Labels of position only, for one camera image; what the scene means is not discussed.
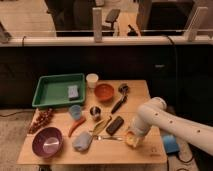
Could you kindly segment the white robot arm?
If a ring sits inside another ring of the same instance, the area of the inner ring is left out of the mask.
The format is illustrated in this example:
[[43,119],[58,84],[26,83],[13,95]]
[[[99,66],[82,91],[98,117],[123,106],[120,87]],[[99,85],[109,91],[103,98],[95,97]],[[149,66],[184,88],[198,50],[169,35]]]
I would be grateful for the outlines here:
[[160,97],[141,104],[129,124],[125,143],[137,148],[151,127],[157,126],[213,156],[213,127],[170,114],[166,108],[166,102]]

